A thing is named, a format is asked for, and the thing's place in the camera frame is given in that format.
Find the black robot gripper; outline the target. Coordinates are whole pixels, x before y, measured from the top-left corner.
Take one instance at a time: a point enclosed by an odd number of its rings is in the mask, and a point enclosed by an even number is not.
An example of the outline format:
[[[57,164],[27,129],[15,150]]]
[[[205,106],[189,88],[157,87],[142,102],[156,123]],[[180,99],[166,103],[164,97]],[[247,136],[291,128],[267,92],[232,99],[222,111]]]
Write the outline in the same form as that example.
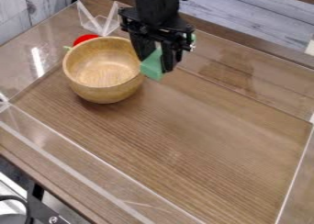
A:
[[[157,49],[156,40],[174,37],[174,33],[193,33],[196,28],[180,15],[181,3],[188,0],[134,0],[133,7],[120,9],[122,30],[132,39],[132,44],[140,60],[144,61]],[[177,63],[182,61],[184,51],[169,41],[161,43],[162,71],[173,71]]]

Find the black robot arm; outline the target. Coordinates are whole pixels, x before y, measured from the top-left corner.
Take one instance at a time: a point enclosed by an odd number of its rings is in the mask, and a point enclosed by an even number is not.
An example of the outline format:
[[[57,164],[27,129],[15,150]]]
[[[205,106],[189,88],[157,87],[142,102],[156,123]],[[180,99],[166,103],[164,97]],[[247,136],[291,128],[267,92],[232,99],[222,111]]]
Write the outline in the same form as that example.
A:
[[[160,80],[196,49],[196,27],[181,18],[180,5],[188,0],[134,0],[121,7],[121,28],[129,33],[141,60],[141,72]]]

